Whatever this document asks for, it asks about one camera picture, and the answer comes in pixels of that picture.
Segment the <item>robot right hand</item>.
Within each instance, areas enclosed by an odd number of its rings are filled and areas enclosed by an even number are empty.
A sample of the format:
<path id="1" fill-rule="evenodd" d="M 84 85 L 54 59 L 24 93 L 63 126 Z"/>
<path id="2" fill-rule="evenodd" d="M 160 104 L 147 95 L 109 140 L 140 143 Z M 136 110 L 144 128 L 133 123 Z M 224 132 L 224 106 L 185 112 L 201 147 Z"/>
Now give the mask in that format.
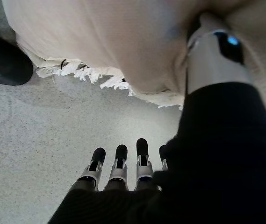
<path id="1" fill-rule="evenodd" d="M 137 142 L 139 189 L 109 181 L 96 192 L 90 171 L 69 190 L 52 224 L 266 224 L 266 108 L 244 64 L 241 42 L 202 13 L 187 38 L 179 128 L 149 173 Z"/>

